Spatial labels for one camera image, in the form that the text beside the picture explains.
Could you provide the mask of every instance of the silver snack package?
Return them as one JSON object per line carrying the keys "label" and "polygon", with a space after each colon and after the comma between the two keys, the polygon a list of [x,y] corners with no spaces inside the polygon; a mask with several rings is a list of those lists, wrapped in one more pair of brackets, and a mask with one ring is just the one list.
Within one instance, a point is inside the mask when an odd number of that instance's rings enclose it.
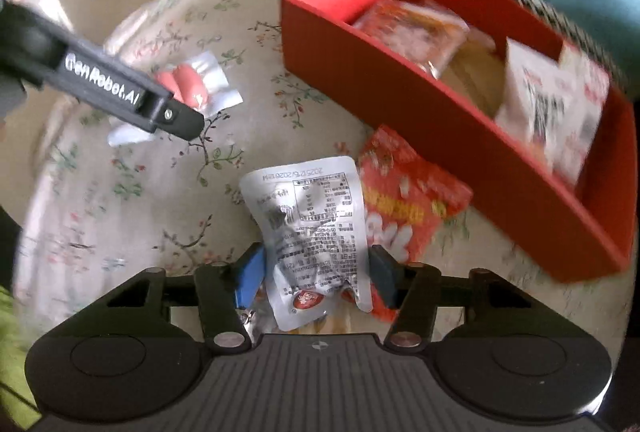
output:
{"label": "silver snack package", "polygon": [[[211,52],[203,52],[193,58],[189,58],[183,63],[193,67],[193,70],[202,78],[202,82],[207,89],[209,98],[201,107],[196,108],[205,119],[215,116],[225,108],[242,103],[242,96],[236,89],[229,86],[225,73]],[[175,67],[176,65],[167,66],[166,70],[171,71],[174,70]],[[149,132],[145,132],[138,127],[116,119],[112,120],[112,125],[114,125],[115,128],[109,132],[107,138],[109,145],[112,147],[153,141],[156,139],[156,134],[158,133],[158,131],[156,131],[153,134],[149,134]]]}
{"label": "silver snack package", "polygon": [[329,314],[345,288],[371,310],[364,201],[352,158],[251,172],[240,190],[262,232],[265,285],[280,330]]}

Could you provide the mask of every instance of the red box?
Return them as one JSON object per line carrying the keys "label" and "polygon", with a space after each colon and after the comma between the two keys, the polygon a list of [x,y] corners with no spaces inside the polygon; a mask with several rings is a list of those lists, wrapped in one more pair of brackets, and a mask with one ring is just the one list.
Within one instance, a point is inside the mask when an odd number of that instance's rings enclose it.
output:
{"label": "red box", "polygon": [[[350,23],[377,0],[282,0],[285,66],[365,123],[389,125],[469,184],[474,206],[559,281],[629,266],[638,170],[632,105],[612,88],[575,192],[466,98]],[[435,0],[557,60],[562,37],[515,0]]]}

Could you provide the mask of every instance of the snack package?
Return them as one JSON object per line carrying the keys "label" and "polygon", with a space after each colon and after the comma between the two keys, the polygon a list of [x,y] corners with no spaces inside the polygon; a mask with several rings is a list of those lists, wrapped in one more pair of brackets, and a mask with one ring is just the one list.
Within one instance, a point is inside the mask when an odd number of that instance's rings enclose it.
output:
{"label": "snack package", "polygon": [[[358,159],[366,208],[367,245],[382,245],[398,262],[420,261],[442,221],[471,202],[472,190],[427,162],[395,131],[381,126]],[[372,286],[373,314],[393,321]]]}
{"label": "snack package", "polygon": [[584,52],[569,44],[562,46],[559,67],[576,76],[578,88],[577,98],[560,129],[561,145],[554,160],[554,173],[575,186],[598,130],[609,94],[609,75]]}
{"label": "snack package", "polygon": [[530,47],[508,39],[504,103],[495,122],[551,170],[561,146],[560,128],[577,89],[572,73]]}
{"label": "snack package", "polygon": [[[177,66],[169,66],[156,74],[156,79],[174,97],[200,112],[205,118],[215,116],[225,108],[242,103],[242,96],[229,87],[225,73],[211,52],[203,52]],[[144,141],[153,141],[156,133],[111,119],[115,127],[109,132],[107,141],[117,147]]]}
{"label": "snack package", "polygon": [[607,73],[575,47],[563,46],[558,65],[508,40],[505,101],[495,122],[573,187],[608,93]]}
{"label": "snack package", "polygon": [[397,0],[380,0],[354,27],[438,78],[465,41],[459,16]]}
{"label": "snack package", "polygon": [[334,309],[351,288],[371,310],[362,188],[353,159],[331,157],[246,174],[240,190],[267,250],[265,285],[286,332]]}
{"label": "snack package", "polygon": [[[434,11],[457,16],[451,9],[438,4],[435,0],[422,0],[420,5],[431,8]],[[482,49],[488,50],[489,52],[495,51],[495,40],[487,33],[484,33],[484,31],[481,31],[471,25],[469,25],[469,31],[466,34],[465,44],[482,47]]]}

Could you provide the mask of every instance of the packaged sausage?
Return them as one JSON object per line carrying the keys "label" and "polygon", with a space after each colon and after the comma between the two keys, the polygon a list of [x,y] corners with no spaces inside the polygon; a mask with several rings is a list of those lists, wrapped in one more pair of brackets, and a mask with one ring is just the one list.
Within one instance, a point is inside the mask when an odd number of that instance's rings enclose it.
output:
{"label": "packaged sausage", "polygon": [[[242,103],[240,93],[229,86],[225,73],[211,52],[203,52],[177,66],[168,66],[156,74],[156,79],[174,97],[200,112],[205,119],[225,108]],[[112,119],[113,130],[108,135],[110,146],[153,141],[156,134]]]}
{"label": "packaged sausage", "polygon": [[362,188],[340,156],[246,174],[240,190],[267,251],[265,285],[278,327],[330,313],[348,287],[371,310]]}
{"label": "packaged sausage", "polygon": [[[387,126],[381,126],[358,158],[366,209],[367,245],[382,245],[400,263],[420,261],[445,219],[471,202],[472,190],[427,162]],[[392,321],[372,286],[373,314]]]}
{"label": "packaged sausage", "polygon": [[438,78],[466,39],[459,16],[428,6],[380,0],[354,27]]}

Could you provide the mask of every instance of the pink sausage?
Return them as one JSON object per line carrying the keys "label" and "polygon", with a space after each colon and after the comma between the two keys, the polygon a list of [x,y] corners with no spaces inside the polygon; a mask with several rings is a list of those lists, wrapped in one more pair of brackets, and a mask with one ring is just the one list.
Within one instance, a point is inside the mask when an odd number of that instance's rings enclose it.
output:
{"label": "pink sausage", "polygon": [[174,78],[180,87],[186,105],[198,108],[209,100],[209,94],[207,94],[202,78],[191,65],[186,63],[178,65],[174,69]]}
{"label": "pink sausage", "polygon": [[184,103],[182,99],[182,93],[180,92],[180,87],[178,87],[177,81],[175,81],[174,75],[170,72],[162,71],[156,74],[156,81],[160,83],[165,89],[169,92],[174,93],[174,98],[180,103]]}

